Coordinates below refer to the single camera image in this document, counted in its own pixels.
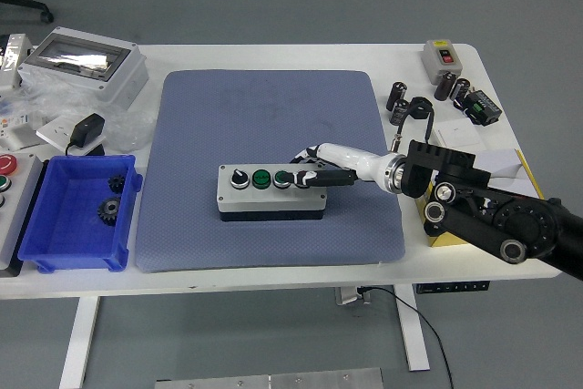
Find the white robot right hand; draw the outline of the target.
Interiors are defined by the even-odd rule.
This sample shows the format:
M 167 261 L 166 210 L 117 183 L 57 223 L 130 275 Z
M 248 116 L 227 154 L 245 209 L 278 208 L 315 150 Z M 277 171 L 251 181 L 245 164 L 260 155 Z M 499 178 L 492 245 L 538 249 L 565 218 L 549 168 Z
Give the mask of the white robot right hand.
M 354 170 L 358 179 L 374 181 L 384 191 L 393 194 L 402 192 L 401 177 L 404 172 L 405 155 L 397 152 L 387 152 L 380 156 L 358 148 L 322 143 L 302 150 L 291 163 L 309 159 L 328 163 L 340 169 Z

